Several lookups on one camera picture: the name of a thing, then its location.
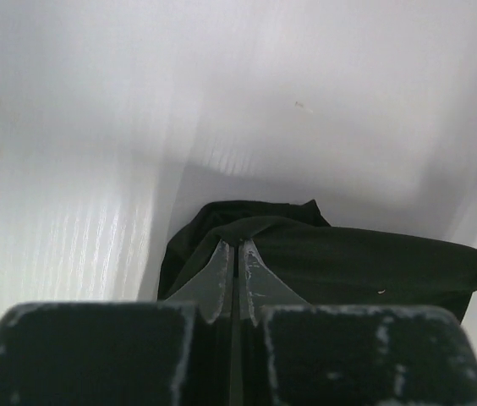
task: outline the dark green fabric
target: dark green fabric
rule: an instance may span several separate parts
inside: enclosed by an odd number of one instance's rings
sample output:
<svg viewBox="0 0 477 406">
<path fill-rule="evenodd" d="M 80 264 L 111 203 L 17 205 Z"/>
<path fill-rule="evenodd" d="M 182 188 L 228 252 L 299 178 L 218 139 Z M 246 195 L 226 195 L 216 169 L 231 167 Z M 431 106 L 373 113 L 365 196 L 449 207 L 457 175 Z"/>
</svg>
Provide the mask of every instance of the dark green fabric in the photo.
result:
<svg viewBox="0 0 477 406">
<path fill-rule="evenodd" d="M 158 298 L 199 272 L 220 239 L 253 239 L 266 265 L 314 305 L 437 305 L 461 321 L 477 290 L 474 248 L 331 227 L 314 201 L 224 201 L 205 206 L 169 241 Z"/>
</svg>

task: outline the black cloth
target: black cloth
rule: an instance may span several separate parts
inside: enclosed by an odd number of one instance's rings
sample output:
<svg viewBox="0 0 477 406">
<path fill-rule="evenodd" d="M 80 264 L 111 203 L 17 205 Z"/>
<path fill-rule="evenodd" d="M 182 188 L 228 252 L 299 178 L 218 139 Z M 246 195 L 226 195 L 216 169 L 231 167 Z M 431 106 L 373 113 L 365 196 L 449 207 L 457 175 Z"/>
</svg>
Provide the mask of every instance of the black cloth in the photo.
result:
<svg viewBox="0 0 477 406">
<path fill-rule="evenodd" d="M 234 247 L 253 239 L 266 265 L 313 305 L 436 305 L 462 321 L 477 290 L 477 249 L 331 227 L 315 201 L 223 201 L 203 207 L 169 241 L 158 298 L 199 272 L 221 239 Z"/>
</svg>

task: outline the folded cloth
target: folded cloth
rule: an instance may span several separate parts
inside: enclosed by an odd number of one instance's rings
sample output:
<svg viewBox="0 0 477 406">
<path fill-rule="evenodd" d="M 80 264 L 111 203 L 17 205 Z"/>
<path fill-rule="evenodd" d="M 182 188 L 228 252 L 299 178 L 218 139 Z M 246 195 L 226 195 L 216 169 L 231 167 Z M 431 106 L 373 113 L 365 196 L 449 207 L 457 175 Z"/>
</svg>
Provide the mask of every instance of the folded cloth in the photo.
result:
<svg viewBox="0 0 477 406">
<path fill-rule="evenodd" d="M 252 239 L 266 265 L 313 305 L 436 305 L 462 321 L 477 290 L 477 249 L 434 239 L 331 227 L 302 205 L 222 201 L 168 243 L 158 298 L 179 290 L 220 240 Z"/>
</svg>

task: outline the black garment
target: black garment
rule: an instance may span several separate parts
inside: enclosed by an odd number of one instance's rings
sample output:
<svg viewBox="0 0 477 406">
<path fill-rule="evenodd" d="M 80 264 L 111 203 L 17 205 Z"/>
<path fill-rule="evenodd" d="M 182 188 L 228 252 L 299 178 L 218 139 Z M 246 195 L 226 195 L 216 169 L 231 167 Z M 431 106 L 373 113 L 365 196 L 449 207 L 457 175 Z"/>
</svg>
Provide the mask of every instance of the black garment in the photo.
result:
<svg viewBox="0 0 477 406">
<path fill-rule="evenodd" d="M 331 227 L 315 201 L 224 201 L 205 206 L 169 241 L 158 298 L 199 272 L 221 239 L 253 239 L 266 265 L 313 305 L 437 305 L 462 321 L 477 290 L 474 248 Z"/>
</svg>

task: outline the white surface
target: white surface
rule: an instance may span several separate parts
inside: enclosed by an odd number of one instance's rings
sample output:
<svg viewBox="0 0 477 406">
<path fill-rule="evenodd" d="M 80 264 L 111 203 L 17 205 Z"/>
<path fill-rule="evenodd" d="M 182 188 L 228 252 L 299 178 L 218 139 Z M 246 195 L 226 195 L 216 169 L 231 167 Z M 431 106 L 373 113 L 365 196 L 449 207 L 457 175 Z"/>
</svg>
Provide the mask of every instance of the white surface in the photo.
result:
<svg viewBox="0 0 477 406">
<path fill-rule="evenodd" d="M 206 202 L 310 198 L 477 246 L 477 0 L 0 1 L 0 315 L 152 299 Z"/>
</svg>

